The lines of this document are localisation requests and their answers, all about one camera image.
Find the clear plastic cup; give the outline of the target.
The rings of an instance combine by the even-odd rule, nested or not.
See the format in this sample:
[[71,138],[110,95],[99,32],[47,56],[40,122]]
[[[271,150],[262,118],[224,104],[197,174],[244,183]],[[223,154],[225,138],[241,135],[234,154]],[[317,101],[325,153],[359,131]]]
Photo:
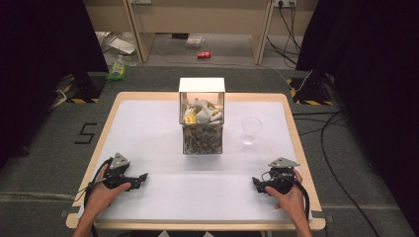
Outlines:
[[242,129],[242,142],[245,145],[252,145],[258,132],[262,129],[262,123],[257,118],[248,117],[242,121]]

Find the black stand base striped tape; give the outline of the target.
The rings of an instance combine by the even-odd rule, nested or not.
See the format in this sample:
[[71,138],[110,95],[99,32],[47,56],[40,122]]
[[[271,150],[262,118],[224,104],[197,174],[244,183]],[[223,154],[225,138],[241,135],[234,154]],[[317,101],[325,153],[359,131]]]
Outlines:
[[82,78],[69,74],[56,90],[65,102],[73,104],[98,103],[106,84],[106,76],[101,73],[87,73]]
[[287,80],[293,102],[299,105],[332,106],[323,78],[310,70],[302,77],[292,77]]

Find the pile of tea bag packets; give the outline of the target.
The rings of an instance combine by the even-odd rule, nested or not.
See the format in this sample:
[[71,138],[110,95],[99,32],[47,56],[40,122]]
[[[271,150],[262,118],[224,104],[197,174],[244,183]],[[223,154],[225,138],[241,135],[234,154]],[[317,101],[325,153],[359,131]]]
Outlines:
[[223,111],[208,100],[195,98],[181,113],[183,153],[222,153]]

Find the green packet on floor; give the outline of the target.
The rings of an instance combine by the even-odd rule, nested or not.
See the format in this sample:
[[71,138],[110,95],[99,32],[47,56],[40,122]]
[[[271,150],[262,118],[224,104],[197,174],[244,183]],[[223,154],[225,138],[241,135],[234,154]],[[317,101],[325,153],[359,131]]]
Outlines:
[[109,70],[107,79],[111,81],[121,81],[126,78],[127,64],[124,58],[120,55],[116,62],[114,62]]

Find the white table mat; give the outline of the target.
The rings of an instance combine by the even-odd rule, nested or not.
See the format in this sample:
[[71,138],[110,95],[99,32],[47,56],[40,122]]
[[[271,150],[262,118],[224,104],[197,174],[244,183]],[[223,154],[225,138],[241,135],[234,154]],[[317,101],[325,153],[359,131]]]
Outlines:
[[[177,101],[120,103],[99,156],[121,153],[126,173],[147,173],[138,190],[125,192],[102,212],[103,221],[280,222],[287,216],[276,200],[259,194],[252,177],[295,152],[281,102],[228,102],[222,153],[185,155]],[[254,117],[262,129],[252,145],[242,142],[242,121]]]

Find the crumpled white plastic bags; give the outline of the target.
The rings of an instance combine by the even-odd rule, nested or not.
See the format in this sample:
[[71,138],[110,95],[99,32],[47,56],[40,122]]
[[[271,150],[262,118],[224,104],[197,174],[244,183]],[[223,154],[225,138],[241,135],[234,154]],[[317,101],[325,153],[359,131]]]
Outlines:
[[139,63],[133,34],[129,32],[96,32],[100,48],[108,64],[119,62],[127,66]]

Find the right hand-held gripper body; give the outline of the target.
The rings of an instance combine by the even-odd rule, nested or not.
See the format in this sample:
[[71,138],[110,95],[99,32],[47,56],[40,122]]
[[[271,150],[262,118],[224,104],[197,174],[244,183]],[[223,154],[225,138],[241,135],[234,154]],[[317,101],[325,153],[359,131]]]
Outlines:
[[278,158],[268,164],[270,170],[268,180],[263,179],[262,187],[274,188],[280,194],[287,194],[295,184],[294,168],[299,166],[296,161],[287,158]]

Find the black curtain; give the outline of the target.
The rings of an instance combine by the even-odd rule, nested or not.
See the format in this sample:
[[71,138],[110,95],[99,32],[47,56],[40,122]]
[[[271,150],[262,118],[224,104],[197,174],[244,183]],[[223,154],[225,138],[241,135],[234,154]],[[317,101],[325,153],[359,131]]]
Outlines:
[[0,0],[0,169],[60,79],[107,70],[83,0]]
[[318,0],[297,67],[333,76],[368,157],[419,235],[419,0]]

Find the clear plastic food container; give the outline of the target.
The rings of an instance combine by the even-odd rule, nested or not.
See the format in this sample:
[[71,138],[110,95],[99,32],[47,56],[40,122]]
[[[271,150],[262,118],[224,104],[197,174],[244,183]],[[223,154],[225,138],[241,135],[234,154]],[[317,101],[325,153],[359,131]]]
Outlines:
[[198,49],[204,44],[205,39],[201,36],[189,36],[185,42],[186,48]]

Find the person's right hand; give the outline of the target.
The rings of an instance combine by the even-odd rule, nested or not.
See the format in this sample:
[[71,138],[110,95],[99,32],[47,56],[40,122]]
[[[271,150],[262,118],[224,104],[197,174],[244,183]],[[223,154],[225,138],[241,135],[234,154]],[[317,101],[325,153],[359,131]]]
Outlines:
[[303,194],[298,187],[293,186],[285,195],[269,186],[265,188],[265,191],[277,200],[275,209],[282,209],[292,220],[306,219]]

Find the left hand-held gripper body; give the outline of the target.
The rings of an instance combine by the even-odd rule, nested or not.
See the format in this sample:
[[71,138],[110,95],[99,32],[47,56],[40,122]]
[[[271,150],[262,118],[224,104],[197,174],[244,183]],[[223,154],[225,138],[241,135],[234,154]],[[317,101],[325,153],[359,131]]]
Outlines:
[[110,164],[104,174],[104,185],[108,189],[114,189],[127,182],[125,172],[129,167],[130,161],[120,153],[116,153],[110,158]]

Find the clear box with white lid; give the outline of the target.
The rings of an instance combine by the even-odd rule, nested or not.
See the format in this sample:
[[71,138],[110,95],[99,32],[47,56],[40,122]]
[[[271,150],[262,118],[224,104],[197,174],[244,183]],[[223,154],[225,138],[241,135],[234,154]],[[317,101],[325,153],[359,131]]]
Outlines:
[[195,98],[208,100],[223,111],[224,121],[224,100],[225,84],[222,77],[199,77],[181,78],[179,82],[179,123],[181,113],[185,106],[192,103]]

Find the beige wooden desk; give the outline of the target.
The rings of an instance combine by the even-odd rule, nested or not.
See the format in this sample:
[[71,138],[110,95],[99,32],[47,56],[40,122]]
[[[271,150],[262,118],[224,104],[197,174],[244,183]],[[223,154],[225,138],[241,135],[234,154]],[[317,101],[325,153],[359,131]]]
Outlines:
[[97,32],[130,32],[138,59],[148,60],[159,33],[246,35],[256,64],[266,37],[302,37],[319,0],[276,8],[275,0],[82,0]]

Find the person's left hand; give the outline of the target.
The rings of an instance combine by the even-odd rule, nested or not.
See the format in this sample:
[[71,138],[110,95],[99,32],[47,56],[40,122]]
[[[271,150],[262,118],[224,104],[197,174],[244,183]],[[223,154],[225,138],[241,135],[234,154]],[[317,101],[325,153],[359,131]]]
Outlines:
[[130,183],[123,183],[113,189],[108,189],[103,183],[96,184],[85,205],[84,213],[97,216],[106,209],[117,196],[130,187]]

